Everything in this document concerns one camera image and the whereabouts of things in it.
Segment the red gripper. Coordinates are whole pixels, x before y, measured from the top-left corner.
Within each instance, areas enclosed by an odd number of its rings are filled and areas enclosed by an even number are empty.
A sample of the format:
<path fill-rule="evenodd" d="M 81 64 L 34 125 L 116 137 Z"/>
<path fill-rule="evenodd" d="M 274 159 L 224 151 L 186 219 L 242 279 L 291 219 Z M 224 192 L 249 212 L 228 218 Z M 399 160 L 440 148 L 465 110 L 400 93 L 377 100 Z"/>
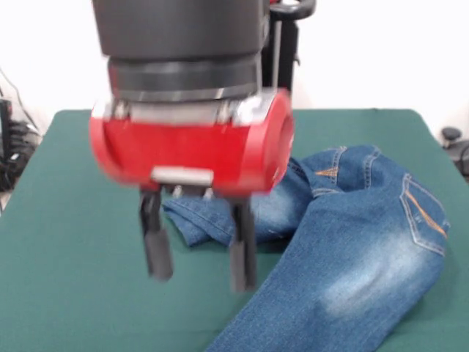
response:
<path fill-rule="evenodd" d="M 97 165 L 139 190 L 139 218 L 150 276 L 173 275 L 160 219 L 160 186 L 211 188 L 227 196 L 265 193 L 287 170 L 295 123 L 289 93 L 263 89 L 239 100 L 197 103 L 97 103 L 89 139 Z M 232 288 L 256 287 L 256 238 L 249 198 L 229 199 Z"/>

